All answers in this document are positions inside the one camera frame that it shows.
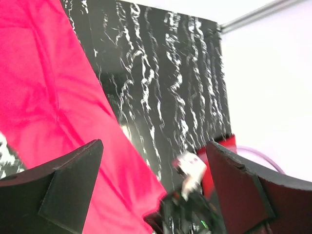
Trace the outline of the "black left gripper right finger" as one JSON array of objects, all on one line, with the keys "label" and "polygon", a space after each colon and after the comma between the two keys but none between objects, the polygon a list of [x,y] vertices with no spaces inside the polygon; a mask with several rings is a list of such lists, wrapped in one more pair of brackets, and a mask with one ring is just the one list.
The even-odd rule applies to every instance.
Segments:
[{"label": "black left gripper right finger", "polygon": [[227,181],[216,192],[229,234],[310,234],[311,182],[225,153]]}]

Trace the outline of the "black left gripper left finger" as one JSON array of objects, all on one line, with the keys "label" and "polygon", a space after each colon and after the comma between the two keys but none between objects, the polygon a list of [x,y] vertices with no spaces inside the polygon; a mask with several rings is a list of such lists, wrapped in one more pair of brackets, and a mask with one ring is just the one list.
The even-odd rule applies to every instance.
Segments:
[{"label": "black left gripper left finger", "polygon": [[97,139],[0,181],[2,234],[80,234],[103,154]]}]

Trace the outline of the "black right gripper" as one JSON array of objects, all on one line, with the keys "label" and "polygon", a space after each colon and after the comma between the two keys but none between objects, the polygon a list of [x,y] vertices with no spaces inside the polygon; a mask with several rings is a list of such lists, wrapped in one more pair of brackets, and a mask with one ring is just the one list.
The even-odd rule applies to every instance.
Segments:
[{"label": "black right gripper", "polygon": [[207,165],[196,154],[185,151],[173,166],[183,177],[181,186],[165,195],[159,209],[146,215],[144,221],[156,234],[225,234],[222,215],[202,194]]}]

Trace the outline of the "bright pink t shirt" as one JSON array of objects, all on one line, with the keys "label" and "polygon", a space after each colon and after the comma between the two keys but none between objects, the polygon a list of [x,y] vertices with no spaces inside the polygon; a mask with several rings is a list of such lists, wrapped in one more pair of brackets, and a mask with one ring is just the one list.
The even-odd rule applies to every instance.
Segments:
[{"label": "bright pink t shirt", "polygon": [[0,132],[32,168],[100,139],[86,234],[150,234],[165,190],[123,133],[58,0],[0,3]]}]

